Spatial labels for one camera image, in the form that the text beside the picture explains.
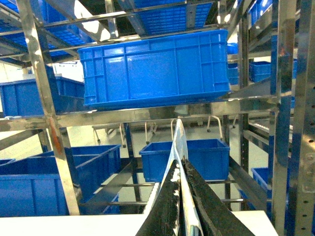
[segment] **perforated metal upright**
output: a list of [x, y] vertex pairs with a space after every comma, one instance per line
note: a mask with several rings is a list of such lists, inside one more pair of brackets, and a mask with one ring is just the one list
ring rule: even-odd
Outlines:
[[[58, 10], [67, 14], [69, 19], [74, 18], [73, 9], [66, 10], [67, 3], [73, 6], [74, 0], [48, 0]], [[296, 12], [296, 0], [274, 0], [273, 6], [266, 10], [254, 27], [249, 28], [248, 10], [254, 4], [253, 0], [233, 1], [233, 5], [226, 12], [227, 1], [219, 1], [219, 16], [221, 24], [208, 25], [200, 30], [212, 29], [228, 29], [228, 35], [237, 28], [239, 24], [239, 70], [240, 70], [240, 90], [230, 94], [222, 100], [212, 103], [198, 103], [185, 105], [187, 114], [185, 117], [197, 116], [223, 116], [224, 140], [229, 142], [228, 133], [228, 115], [234, 116], [238, 114], [239, 119], [239, 137], [240, 137], [240, 161], [236, 163], [230, 159], [230, 173], [234, 180], [223, 181], [226, 190], [226, 198], [229, 198], [229, 184], [236, 182], [239, 189], [243, 190], [249, 201], [257, 209], [266, 210], [267, 203], [272, 205], [272, 219], [279, 235], [285, 235], [285, 207], [286, 207], [286, 177], [287, 171], [290, 172], [290, 188], [288, 197], [288, 220], [289, 227], [287, 235], [311, 235], [312, 220], [314, 213], [314, 192], [315, 192], [315, 114], [314, 114], [314, 92], [315, 92], [315, 0], [301, 0], [301, 10], [299, 14]], [[51, 35], [47, 32], [48, 27], [58, 27], [70, 24], [77, 24], [83, 27], [82, 23], [95, 20], [108, 20], [115, 17], [134, 16], [139, 19], [137, 13], [159, 8], [168, 8], [188, 4], [191, 8], [196, 8], [195, 4], [200, 1], [178, 2], [171, 5], [160, 5], [136, 9], [130, 6], [128, 12], [112, 12], [98, 16], [89, 16], [82, 19], [72, 19], [63, 22], [43, 25], [41, 17], [36, 9], [38, 1], [17, 0], [20, 15], [12, 13], [17, 24], [21, 24], [23, 32], [28, 42], [28, 53], [25, 49], [15, 44], [9, 45], [5, 40], [0, 40], [0, 59], [9, 60], [20, 66], [30, 66], [30, 62], [34, 67], [36, 75], [36, 83], [38, 86], [44, 116], [31, 118], [12, 118], [0, 119], [0, 131], [11, 130], [45, 130], [48, 128], [49, 136], [53, 144], [54, 154], [56, 156], [57, 166], [63, 183], [63, 190], [67, 206], [71, 215], [78, 215], [79, 208], [77, 200], [80, 199], [80, 188], [78, 185], [78, 177], [75, 171], [73, 158], [71, 153], [66, 155], [65, 148], [70, 148], [70, 141], [66, 128], [70, 126], [97, 125], [109, 123], [124, 123], [126, 130], [126, 140], [128, 145], [129, 162], [126, 167], [93, 199], [92, 204], [98, 200], [106, 199], [114, 196], [119, 190], [126, 186], [126, 182], [132, 178], [134, 184], [128, 185], [135, 190], [137, 202], [134, 205], [143, 205], [139, 191], [139, 183], [137, 182], [136, 172], [141, 168], [141, 163], [137, 163], [139, 158], [134, 156], [132, 135], [130, 131], [131, 122], [152, 121], [158, 119], [174, 119], [178, 117], [175, 112], [180, 106], [142, 108], [135, 110], [119, 110], [119, 111], [78, 111], [67, 114], [56, 114], [53, 102], [53, 94], [51, 89], [55, 87], [55, 83], [49, 83], [48, 79], [53, 77], [53, 73], [47, 64], [52, 62], [49, 56], [50, 52], [67, 51], [76, 57], [76, 49], [87, 46], [95, 46], [95, 44], [87, 44], [69, 47], [62, 42], [58, 44], [59, 48], [48, 49], [47, 37]], [[223, 18], [227, 18], [229, 14], [230, 20], [224, 23]], [[295, 34], [295, 21], [300, 18], [300, 32]], [[139, 32], [145, 34], [140, 25]], [[187, 26], [185, 32], [194, 32]], [[0, 36], [9, 35], [12, 32], [1, 32]], [[170, 34], [161, 34], [158, 36], [166, 36]], [[257, 55], [266, 55], [266, 51], [251, 52], [252, 49], [263, 45], [268, 39], [277, 37], [277, 46], [273, 48], [272, 54], [272, 77], [262, 83], [248, 85], [249, 80], [249, 59]], [[138, 36], [118, 37], [112, 41], [98, 42], [98, 45], [106, 45], [119, 41], [128, 41], [139, 38]], [[291, 103], [291, 77], [294, 40], [299, 39], [298, 50], [298, 76], [296, 81], [296, 105], [293, 128], [292, 155], [288, 158], [290, 148], [289, 138], [289, 118]], [[258, 112], [270, 113], [269, 132], [258, 129], [249, 122], [250, 113]], [[32, 132], [26, 132], [15, 136], [21, 139], [33, 135]], [[40, 133], [41, 146], [43, 150], [49, 149], [48, 136], [44, 132]], [[3, 142], [2, 147], [8, 147], [12, 140]], [[261, 187], [250, 177], [249, 171], [249, 142], [253, 142], [269, 153], [269, 187], [272, 187], [272, 199], [267, 199], [266, 194]]]

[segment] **plastic storage bin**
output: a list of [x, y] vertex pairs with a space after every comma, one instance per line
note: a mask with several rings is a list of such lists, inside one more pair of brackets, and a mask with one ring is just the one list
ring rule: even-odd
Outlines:
[[229, 91], [226, 30], [78, 50], [85, 104], [108, 110], [210, 101]]
[[[59, 95], [83, 97], [84, 83], [63, 77], [56, 77], [56, 80]], [[35, 79], [0, 83], [0, 93], [5, 117], [44, 114]], [[62, 110], [63, 105], [56, 103], [56, 110]]]
[[[218, 139], [187, 141], [189, 161], [206, 180], [227, 179], [230, 148]], [[172, 142], [150, 143], [142, 156], [146, 182], [161, 182], [172, 148]]]
[[228, 54], [238, 54], [238, 45], [237, 45], [237, 43], [228, 43], [227, 44], [227, 53]]
[[232, 63], [228, 65], [227, 70], [228, 80], [231, 85], [238, 85], [238, 67], [237, 63]]
[[250, 80], [259, 82], [270, 77], [271, 64], [266, 61], [255, 61], [250, 63]]
[[[134, 0], [136, 8], [181, 2], [181, 0]], [[206, 22], [212, 3], [199, 4], [196, 7], [195, 29], [202, 28]], [[162, 34], [185, 31], [187, 29], [186, 6], [139, 12], [147, 34]]]
[[[112, 174], [109, 162], [115, 160], [119, 170], [119, 147], [72, 148], [84, 201]], [[0, 166], [1, 217], [68, 215], [56, 160], [49, 154]]]

